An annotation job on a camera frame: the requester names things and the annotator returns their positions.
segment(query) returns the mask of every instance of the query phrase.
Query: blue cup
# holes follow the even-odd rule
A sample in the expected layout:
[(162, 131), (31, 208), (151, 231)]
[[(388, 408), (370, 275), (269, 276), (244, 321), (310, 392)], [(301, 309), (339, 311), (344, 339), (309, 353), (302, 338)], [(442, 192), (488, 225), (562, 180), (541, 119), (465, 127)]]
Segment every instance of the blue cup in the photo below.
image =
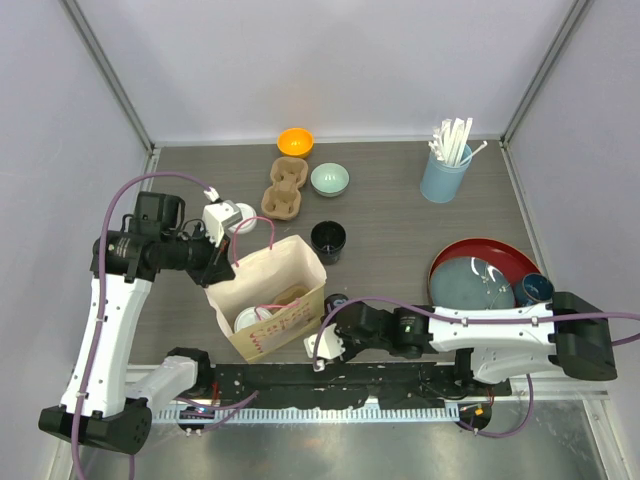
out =
[(513, 286), (513, 293), (519, 307), (550, 302), (554, 291), (553, 283), (539, 273), (529, 273)]
[[(469, 145), (465, 145), (461, 160), (469, 155), (471, 155), (471, 148)], [(464, 172), (467, 171), (472, 160), (459, 167), (449, 167), (440, 162), (433, 152), (430, 152), (427, 168), (424, 170), (422, 182), (420, 182), (420, 191), (424, 198), (434, 203), (447, 203), (453, 200), (460, 183), (462, 183)]]

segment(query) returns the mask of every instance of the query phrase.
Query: yellow bowl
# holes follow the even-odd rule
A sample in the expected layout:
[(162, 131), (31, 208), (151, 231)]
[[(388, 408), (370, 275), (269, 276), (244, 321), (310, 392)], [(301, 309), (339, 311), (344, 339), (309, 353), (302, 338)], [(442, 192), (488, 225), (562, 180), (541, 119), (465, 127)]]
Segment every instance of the yellow bowl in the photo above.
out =
[(304, 128), (290, 128), (278, 137), (278, 148), (287, 157), (307, 158), (313, 148), (313, 135)]

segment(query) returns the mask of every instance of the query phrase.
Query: gray wooden tabletop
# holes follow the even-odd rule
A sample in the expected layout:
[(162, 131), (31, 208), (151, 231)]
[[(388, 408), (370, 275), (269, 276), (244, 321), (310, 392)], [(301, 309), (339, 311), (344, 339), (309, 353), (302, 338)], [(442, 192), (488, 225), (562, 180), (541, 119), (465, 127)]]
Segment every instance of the gray wooden tabletop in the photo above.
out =
[[(470, 143), (475, 148), (477, 142)], [(262, 195), (271, 184), (271, 164), (279, 156), (275, 145), (165, 148), (158, 170), (195, 175), (223, 198), (248, 203), (259, 212)], [(324, 198), (307, 181), (301, 190), (300, 214), (289, 222), (276, 221), (276, 239), (300, 235), (308, 241), (316, 223), (337, 221), (347, 231), (347, 243), (340, 261), (326, 267), (325, 295), (384, 295), (415, 304), (427, 303), (431, 262), (452, 242), (494, 238), (533, 258), (497, 142), (490, 142), (474, 158), (456, 198), (444, 205), (433, 204), (420, 193), (427, 157), (426, 142), (316, 145), (308, 158), (309, 171), (321, 163), (340, 163), (349, 171), (349, 187), (339, 197)], [(201, 217), (205, 198), (194, 184), (159, 178), (153, 190), (181, 196), (187, 203), (187, 218)], [(269, 227), (259, 222), (252, 233), (238, 238), (238, 253), (246, 255), (267, 245)], [(156, 277), (144, 306), (130, 363), (159, 364), (176, 346), (207, 350), (214, 362), (243, 361), (220, 332), (203, 290), (184, 272), (167, 271)], [(389, 358), (382, 352), (366, 352), (358, 360)], [(294, 340), (262, 361), (309, 360), (302, 341)]]

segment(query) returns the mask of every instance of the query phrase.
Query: gray floor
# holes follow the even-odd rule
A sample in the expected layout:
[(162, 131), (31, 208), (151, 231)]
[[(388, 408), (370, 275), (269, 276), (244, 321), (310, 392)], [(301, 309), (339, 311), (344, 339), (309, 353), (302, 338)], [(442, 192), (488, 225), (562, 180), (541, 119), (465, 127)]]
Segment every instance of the gray floor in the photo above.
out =
[[(479, 142), (471, 142), (475, 147)], [(269, 171), (279, 156), (275, 145), (166, 148), (158, 170), (178, 170), (211, 183), (224, 198), (249, 203), (259, 211)], [(327, 267), (325, 294), (351, 298), (385, 295), (424, 303), (426, 274), (434, 257), (448, 244), (466, 237), (507, 242), (532, 257), (531, 245), (497, 142), (490, 142), (469, 168), (457, 197), (436, 205), (418, 188), (428, 156), (425, 142), (318, 144), (309, 166), (324, 162), (344, 165), (351, 183), (338, 198), (317, 195), (309, 182), (302, 189), (300, 215), (276, 222), (276, 238), (300, 235), (308, 240), (313, 225), (335, 220), (347, 231), (340, 262)], [(187, 218), (202, 215), (204, 196), (179, 179), (154, 181), (155, 191), (180, 195)], [(268, 226), (259, 224), (240, 238), (246, 255), (268, 242)], [(240, 355), (222, 336), (204, 292), (186, 274), (160, 274), (143, 309), (131, 363), (158, 364), (173, 347), (207, 350), (215, 362), (240, 362)], [(359, 359), (387, 358), (369, 352)], [(293, 341), (263, 362), (308, 361), (302, 342)]]
[[(522, 420), (517, 402), (495, 405), (492, 429)], [(229, 426), (201, 438), (154, 427), (136, 479), (189, 480), (599, 480), (606, 474), (581, 402), (536, 402), (530, 424), (506, 440), (454, 424)], [(123, 455), (90, 450), (93, 480), (128, 478)]]

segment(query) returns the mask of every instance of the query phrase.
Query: light blue cup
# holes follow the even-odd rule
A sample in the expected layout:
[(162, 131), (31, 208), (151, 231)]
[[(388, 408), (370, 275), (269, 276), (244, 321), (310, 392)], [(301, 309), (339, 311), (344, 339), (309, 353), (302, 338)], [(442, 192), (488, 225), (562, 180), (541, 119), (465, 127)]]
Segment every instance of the light blue cup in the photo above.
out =
[[(470, 154), (471, 148), (466, 145), (462, 159)], [(430, 152), (427, 168), (424, 170), (422, 182), (420, 182), (420, 191), (424, 198), (434, 203), (447, 203), (453, 200), (460, 183), (462, 183), (464, 172), (467, 171), (472, 161), (473, 159), (469, 160), (461, 167), (449, 167), (438, 161), (433, 152)]]

